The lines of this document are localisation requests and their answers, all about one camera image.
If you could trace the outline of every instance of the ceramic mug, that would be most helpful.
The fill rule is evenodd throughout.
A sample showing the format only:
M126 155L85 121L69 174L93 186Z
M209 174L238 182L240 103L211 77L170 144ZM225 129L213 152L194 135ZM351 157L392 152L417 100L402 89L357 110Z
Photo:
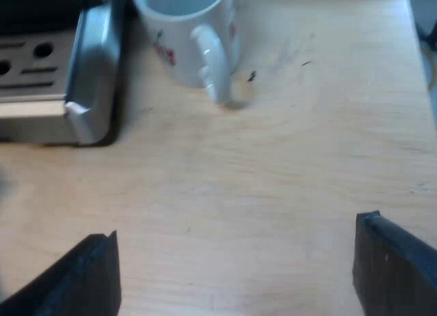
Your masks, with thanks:
M215 103L230 99L240 59L235 0L134 0L170 75L205 87Z

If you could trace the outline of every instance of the dark crumb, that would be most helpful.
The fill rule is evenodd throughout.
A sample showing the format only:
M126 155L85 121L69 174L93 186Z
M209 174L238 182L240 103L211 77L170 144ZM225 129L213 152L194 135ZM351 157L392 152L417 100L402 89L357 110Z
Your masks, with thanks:
M247 80L248 82L251 82L255 79L255 77L257 76L257 72L256 71L252 71L251 72L251 77Z

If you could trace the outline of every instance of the wooden table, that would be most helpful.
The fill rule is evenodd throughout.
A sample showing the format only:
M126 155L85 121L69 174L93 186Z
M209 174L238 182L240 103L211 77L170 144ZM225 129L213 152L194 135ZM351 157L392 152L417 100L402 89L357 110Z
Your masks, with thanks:
M239 1L244 108L174 84L134 23L113 145L0 146L3 298L117 229L120 315L354 316L357 212L437 246L436 138L408 2Z

